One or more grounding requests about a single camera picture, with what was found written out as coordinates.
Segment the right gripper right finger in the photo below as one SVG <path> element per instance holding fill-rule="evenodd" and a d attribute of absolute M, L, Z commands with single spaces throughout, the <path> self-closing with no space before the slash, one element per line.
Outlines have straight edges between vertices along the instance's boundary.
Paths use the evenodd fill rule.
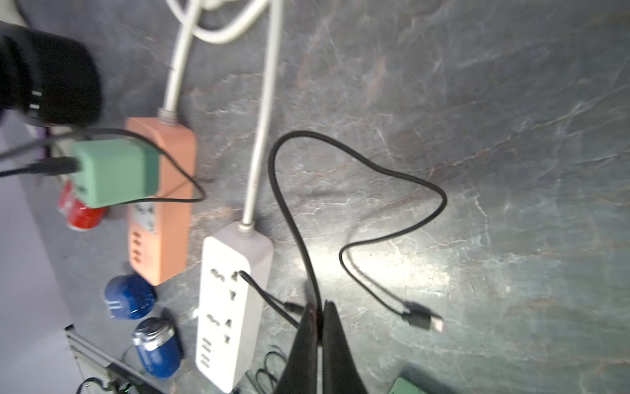
<path fill-rule="evenodd" d="M 336 305 L 327 301 L 323 310 L 323 392 L 367 393 L 356 369 Z"/>

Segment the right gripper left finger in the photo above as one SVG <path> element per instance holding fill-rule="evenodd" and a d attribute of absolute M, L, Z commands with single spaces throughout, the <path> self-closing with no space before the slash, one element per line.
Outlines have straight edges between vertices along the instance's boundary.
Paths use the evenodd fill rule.
<path fill-rule="evenodd" d="M 311 394 L 318 387 L 318 310 L 308 304 L 302 314 L 284 372 L 275 394 Z"/>

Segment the green charger adapter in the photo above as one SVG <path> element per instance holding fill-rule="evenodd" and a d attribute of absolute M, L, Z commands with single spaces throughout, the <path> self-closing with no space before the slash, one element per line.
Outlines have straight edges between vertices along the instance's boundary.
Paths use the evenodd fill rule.
<path fill-rule="evenodd" d="M 160 154 L 138 140 L 77 141 L 71 156 L 74 195 L 90 208 L 141 200 L 159 189 Z"/>
<path fill-rule="evenodd" d="M 398 377 L 390 387 L 388 394 L 427 394 L 417 384 L 409 381 L 408 379 L 400 376 Z"/>

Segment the white power strip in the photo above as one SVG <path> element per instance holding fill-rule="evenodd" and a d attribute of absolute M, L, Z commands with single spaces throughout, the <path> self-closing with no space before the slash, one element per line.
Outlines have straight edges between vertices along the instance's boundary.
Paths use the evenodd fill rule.
<path fill-rule="evenodd" d="M 265 289 L 274 246 L 263 234 L 246 236 L 232 223 L 203 241 L 195 364 L 224 393 L 231 392 L 254 359 L 263 299 L 240 276 Z"/>

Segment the red electric shaver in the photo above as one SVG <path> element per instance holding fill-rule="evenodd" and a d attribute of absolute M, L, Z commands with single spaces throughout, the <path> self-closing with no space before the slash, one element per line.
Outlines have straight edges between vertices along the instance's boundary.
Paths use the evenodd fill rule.
<path fill-rule="evenodd" d="M 57 202 L 57 210 L 64 216 L 67 226 L 74 231 L 88 231 L 100 225 L 109 208 L 90 208 L 72 191 L 72 183 L 66 181 Z"/>

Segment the green charger adapter top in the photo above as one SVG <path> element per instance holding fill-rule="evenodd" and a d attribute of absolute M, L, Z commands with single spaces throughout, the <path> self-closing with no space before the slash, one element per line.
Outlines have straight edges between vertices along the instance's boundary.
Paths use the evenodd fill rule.
<path fill-rule="evenodd" d="M 160 154 L 138 140 L 77 141 L 71 156 L 74 195 L 90 208 L 141 200 L 159 189 Z"/>

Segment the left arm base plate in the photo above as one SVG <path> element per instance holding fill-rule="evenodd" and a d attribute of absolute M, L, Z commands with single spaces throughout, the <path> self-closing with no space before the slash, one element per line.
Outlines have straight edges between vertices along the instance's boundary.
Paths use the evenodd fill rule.
<path fill-rule="evenodd" d="M 65 328 L 65 335 L 81 377 L 76 393 L 164 393 L 155 379 L 98 349 L 73 325 Z"/>

